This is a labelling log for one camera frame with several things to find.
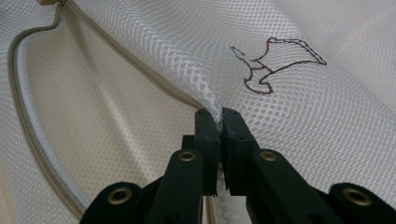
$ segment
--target white fabric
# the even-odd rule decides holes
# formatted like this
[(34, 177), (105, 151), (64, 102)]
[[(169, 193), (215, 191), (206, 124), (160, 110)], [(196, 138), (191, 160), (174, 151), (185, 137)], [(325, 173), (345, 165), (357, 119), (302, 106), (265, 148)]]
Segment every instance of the white fabric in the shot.
[(11, 92), (7, 55), (22, 31), (52, 24), (55, 7), (34, 1), (0, 2), (0, 156), (18, 223), (77, 223), (35, 164)]
[(14, 202), (11, 199), (0, 160), (0, 223), (16, 223)]
[(159, 178), (193, 133), (195, 108), (163, 94), (67, 8), (55, 30), (26, 37), (18, 54), (34, 132), (85, 207), (113, 183)]
[[(394, 2), (74, 2), (215, 119), (222, 106), (240, 111), (261, 147), (283, 153), (313, 186), (353, 182), (396, 206)], [(325, 63), (268, 77), (272, 94), (251, 91), (231, 47), (258, 59), (270, 37), (303, 40)], [(264, 63), (303, 60), (301, 49), (279, 45)], [(226, 222), (239, 216), (218, 204)]]

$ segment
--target black line drawing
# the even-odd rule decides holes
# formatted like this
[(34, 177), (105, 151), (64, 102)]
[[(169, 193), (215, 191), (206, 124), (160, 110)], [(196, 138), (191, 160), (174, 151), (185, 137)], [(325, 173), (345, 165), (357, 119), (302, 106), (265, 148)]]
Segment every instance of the black line drawing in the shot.
[[(299, 55), (296, 55), (296, 58), (293, 59), (281, 58), (282, 56), (286, 56), (286, 47), (297, 47)], [(277, 50), (283, 49), (285, 52), (282, 51), (282, 55), (276, 55), (276, 52), (275, 55), (271, 55), (274, 54), (271, 52), (276, 51), (275, 48), (277, 48)], [(250, 70), (249, 77), (244, 78), (245, 86), (250, 91), (254, 91), (258, 94), (274, 93), (273, 87), (266, 79), (295, 64), (316, 63), (327, 65), (326, 61), (315, 53), (307, 43), (299, 39), (277, 39), (269, 37), (266, 41), (266, 50), (264, 54), (253, 60), (247, 59), (247, 55), (236, 47), (231, 47), (231, 49), (235, 56), (244, 62)]]

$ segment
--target beige fabric panel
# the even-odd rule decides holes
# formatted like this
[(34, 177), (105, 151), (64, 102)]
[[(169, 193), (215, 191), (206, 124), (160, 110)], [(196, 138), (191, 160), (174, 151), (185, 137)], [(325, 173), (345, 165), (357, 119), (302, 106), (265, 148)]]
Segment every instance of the beige fabric panel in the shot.
[(58, 175), (91, 199), (115, 182), (157, 179), (193, 133), (195, 108), (160, 91), (67, 8), (57, 29), (29, 36), (19, 52), (36, 135), (65, 169)]
[(8, 70), (8, 56), (12, 56), (19, 34), (52, 25), (56, 7), (41, 7), (36, 1), (0, 2), (0, 157), (15, 219), (22, 224), (78, 223), (35, 162), (21, 126)]
[(0, 223), (16, 223), (14, 202), (9, 195), (3, 163), (0, 159)]

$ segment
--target black clamp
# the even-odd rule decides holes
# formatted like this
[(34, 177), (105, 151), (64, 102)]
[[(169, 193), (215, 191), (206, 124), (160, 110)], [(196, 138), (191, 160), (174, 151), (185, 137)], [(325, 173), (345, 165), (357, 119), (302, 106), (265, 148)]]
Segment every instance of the black clamp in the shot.
[(247, 197), (253, 223), (396, 223), (396, 211), (368, 189), (342, 183), (326, 194), (309, 186), (280, 153), (260, 149), (234, 110), (223, 108), (221, 132), (206, 110), (197, 111), (195, 135), (183, 136), (181, 148), (146, 187), (104, 189), (80, 223), (201, 223), (220, 163), (231, 195)]

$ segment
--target gold grommet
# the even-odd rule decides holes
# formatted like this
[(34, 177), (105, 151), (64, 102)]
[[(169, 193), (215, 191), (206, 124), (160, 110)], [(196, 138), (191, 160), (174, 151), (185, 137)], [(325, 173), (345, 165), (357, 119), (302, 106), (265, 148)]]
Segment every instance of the gold grommet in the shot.
[(181, 161), (193, 161), (194, 159), (195, 159), (195, 153), (192, 153), (192, 152), (188, 152), (188, 151), (186, 151), (186, 152), (182, 152), (182, 153), (180, 153), (179, 155), (178, 155), (178, 158), (181, 160)]
[(276, 154), (274, 154), (270, 151), (264, 151), (264, 152), (260, 153), (260, 157), (265, 161), (276, 161), (276, 159), (277, 159)]
[(372, 200), (370, 199), (370, 197), (357, 189), (345, 188), (343, 189), (343, 195), (350, 202), (357, 205), (369, 206), (370, 204), (372, 204)]
[(113, 189), (108, 196), (107, 201), (111, 204), (117, 205), (127, 202), (132, 197), (132, 191), (127, 187), (120, 187)]

